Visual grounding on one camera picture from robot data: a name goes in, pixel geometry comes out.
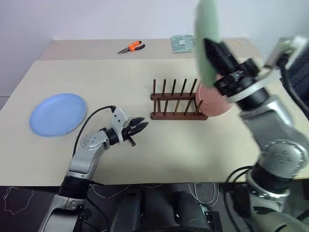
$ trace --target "white table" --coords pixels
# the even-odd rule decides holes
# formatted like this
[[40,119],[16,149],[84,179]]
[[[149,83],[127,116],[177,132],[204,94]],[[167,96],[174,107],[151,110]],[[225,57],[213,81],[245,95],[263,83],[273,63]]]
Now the white table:
[[[64,92],[85,99],[86,116],[97,108],[115,104],[149,121],[147,128],[134,136],[135,147],[126,142],[112,146],[102,155],[95,181],[103,184],[225,181],[232,170],[254,164],[259,154],[249,130],[238,117],[236,106],[207,121],[150,119],[153,79],[160,89],[166,78],[168,92],[174,78],[178,91],[188,78],[186,91],[190,91],[195,72],[191,58],[36,61],[0,111],[0,185],[60,185],[81,126],[61,137],[43,138],[32,132],[28,120],[42,100]],[[305,116],[279,81],[268,89],[278,93],[293,114],[295,127],[309,137]],[[174,106],[174,102],[169,102],[170,110]],[[110,117],[109,110],[99,113],[84,132],[108,128]],[[308,176],[309,167],[298,177]]]

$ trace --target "black cable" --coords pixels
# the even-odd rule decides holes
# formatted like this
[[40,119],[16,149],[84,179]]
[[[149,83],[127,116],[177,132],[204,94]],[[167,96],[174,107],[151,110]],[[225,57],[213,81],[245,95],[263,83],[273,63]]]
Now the black cable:
[[101,110],[105,110],[105,109],[111,109],[112,111],[114,111],[114,110],[116,109],[116,107],[113,106],[113,105],[109,105],[109,106],[105,106],[105,107],[99,108],[99,109],[97,109],[95,112],[93,112],[93,113],[86,119],[86,121],[85,121],[85,123],[83,124],[81,130],[78,132],[77,138],[76,138],[76,140],[75,140],[74,149],[73,149],[73,156],[75,155],[76,148],[77,148],[77,145],[78,145],[78,140],[79,140],[79,138],[81,137],[81,134],[82,134],[82,132],[83,132],[83,130],[84,130],[84,128],[85,128],[87,122],[88,122],[88,121],[91,119],[91,117],[92,117],[93,115],[95,115],[97,112],[99,112],[99,111],[101,111]]
[[241,170],[244,170],[244,169],[251,169],[253,166],[244,166],[244,167],[241,167],[241,168],[237,168],[236,170],[234,170],[229,176],[228,178],[226,179],[225,182],[228,182],[230,180],[230,178],[232,177],[232,175],[234,175],[236,172],[239,172]]
[[296,219],[303,221],[304,219],[306,219],[308,217],[309,217],[309,209],[305,210],[303,213],[298,215],[298,217]]
[[[226,183],[229,181],[229,179],[232,177],[233,174],[235,174],[235,173],[237,173],[237,172],[239,172],[239,171],[241,171],[241,170],[244,170],[244,169],[247,169],[246,171],[248,171],[248,170],[251,169],[252,167],[253,167],[253,166],[245,166],[245,167],[237,168],[236,170],[234,170],[234,171],[228,176],[228,178],[226,179]],[[230,211],[230,209],[229,209],[229,207],[228,207],[227,200],[226,200],[226,192],[225,192],[225,191],[223,191],[223,201],[224,201],[224,206],[225,206],[227,215],[228,215],[228,217],[230,218],[230,220],[231,220],[231,222],[232,222],[232,224],[233,224],[235,230],[236,230],[237,232],[241,232],[241,231],[240,231],[240,228],[239,228],[238,225],[236,224],[236,222],[235,222],[235,220],[234,220],[234,218],[233,218],[233,216],[232,216],[232,214],[231,214],[231,211]]]
[[235,177],[235,179],[233,180],[233,183],[235,183],[241,176],[245,175],[248,173],[249,170],[245,170],[242,173],[240,173],[238,176]]
[[109,232],[110,229],[111,229],[111,224],[110,224],[110,221],[108,220],[108,217],[106,216],[106,214],[103,213],[103,211],[100,210],[100,208],[99,208],[88,196],[86,197],[86,200],[87,200],[96,210],[98,210],[99,213],[102,214],[102,216],[103,216],[104,219],[105,219],[105,223],[106,223],[106,227],[107,227],[107,228],[106,228],[106,231]]
[[95,227],[94,225],[90,224],[89,222],[84,221],[84,224],[92,227],[95,231],[100,232],[97,227]]
[[281,72],[282,85],[287,91],[287,93],[290,95],[290,97],[293,99],[293,101],[298,105],[298,107],[301,109],[301,111],[304,113],[304,115],[309,120],[309,108],[306,106],[306,104],[301,100],[301,98],[297,95],[297,93],[293,89],[293,85],[289,78],[288,71],[285,68],[285,65],[287,62],[288,62],[288,56],[283,55],[277,63],[278,67],[280,68],[280,72]]

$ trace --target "wooden peg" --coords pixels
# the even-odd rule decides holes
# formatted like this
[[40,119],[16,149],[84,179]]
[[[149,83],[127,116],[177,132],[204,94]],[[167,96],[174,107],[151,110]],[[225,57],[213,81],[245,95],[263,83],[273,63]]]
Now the wooden peg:
[[184,91],[184,87],[185,87],[185,84],[187,83],[187,79],[184,80],[183,82],[183,88],[182,88],[182,92],[180,93],[180,96],[183,94],[183,91]]
[[164,107],[164,113],[163,115],[166,115],[166,110],[168,109],[168,101],[165,101],[165,107]]
[[155,96],[155,79],[154,79],[154,90],[153,90],[153,95]]
[[194,80],[191,91],[190,91],[190,96],[192,95],[192,92],[194,90],[195,84],[197,83],[197,79]]
[[162,89],[162,96],[164,97],[164,92],[165,92],[165,84],[166,84],[166,79],[163,81],[163,89]]
[[160,100],[157,100],[158,102],[158,112],[161,112],[161,103],[160,103]]
[[173,89],[172,89],[172,96],[174,95],[174,90],[175,90],[175,85],[176,85],[176,79],[174,79],[174,84],[173,84]]
[[188,104],[187,104],[187,107],[185,108],[185,111],[184,111],[184,114],[183,115],[186,115],[187,112],[188,112],[188,109],[190,107],[190,104],[191,104],[191,100],[189,100]]
[[156,101],[154,101],[154,115],[155,115],[155,111],[156,111]]
[[199,102],[199,104],[198,104],[198,106],[197,106],[197,110],[195,110],[195,112],[194,112],[194,116],[196,116],[196,115],[198,114],[198,111],[199,111],[199,109],[201,108],[202,104],[203,104],[203,100],[201,100],[201,101]]
[[176,104],[176,107],[175,107],[175,111],[174,111],[174,115],[176,115],[176,113],[177,113],[179,103],[180,103],[180,100],[177,101],[177,104]]

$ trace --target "orange pliers handle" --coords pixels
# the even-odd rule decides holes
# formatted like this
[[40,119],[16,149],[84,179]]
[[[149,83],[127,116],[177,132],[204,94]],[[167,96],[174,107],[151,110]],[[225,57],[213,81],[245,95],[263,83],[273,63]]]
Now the orange pliers handle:
[[128,46],[129,51],[133,52],[133,51],[136,51],[136,50],[141,50],[141,49],[143,49],[143,48],[145,47],[144,44],[141,45],[141,46],[139,46],[139,47],[135,47],[135,46],[137,46],[137,45],[139,45],[139,44],[141,44],[141,41],[135,41],[134,43],[130,44],[130,45]]

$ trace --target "dark floor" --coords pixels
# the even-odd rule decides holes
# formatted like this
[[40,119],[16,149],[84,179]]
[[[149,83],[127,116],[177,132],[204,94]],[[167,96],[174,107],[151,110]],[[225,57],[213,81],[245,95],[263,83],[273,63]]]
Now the dark floor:
[[[125,189],[127,186],[128,185],[96,186],[95,190],[103,196],[112,196],[122,189]],[[302,211],[309,208],[309,202],[302,199],[301,192],[299,191],[299,182],[295,182],[295,186],[293,188],[294,194],[291,195],[286,204],[286,211],[289,214],[298,216]],[[134,189],[143,190],[146,196],[146,208],[141,228],[146,229],[177,226],[173,217],[173,209],[170,203],[171,198],[174,191],[187,191],[189,193],[188,184],[164,184],[156,188],[154,188],[154,185],[130,185],[125,191],[110,199],[104,199],[98,196],[93,189],[91,189],[88,192],[88,196],[102,209],[102,211],[106,213],[110,221],[112,221],[112,218],[117,210],[117,206],[123,197]],[[0,187],[0,195],[3,197],[0,201],[0,232],[38,231],[42,219],[52,200],[53,194],[40,191],[33,192],[30,189],[9,189],[8,187]],[[212,183],[197,184],[197,192],[201,201],[209,201],[213,196]],[[25,208],[28,201],[28,207],[16,215],[12,215],[10,212],[4,211],[5,207],[6,210],[11,210],[13,213],[16,213],[18,210]],[[220,213],[224,232],[235,231],[224,208],[222,191],[219,194],[218,202],[211,208],[211,210],[218,211]],[[243,220],[235,213],[233,215],[236,218],[236,222],[241,228],[241,231],[249,231]],[[86,203],[85,205],[85,217],[87,222],[93,224],[99,229],[99,231],[103,231],[106,228],[102,216],[89,203]],[[86,224],[83,225],[83,227],[84,232],[95,232],[93,228]]]

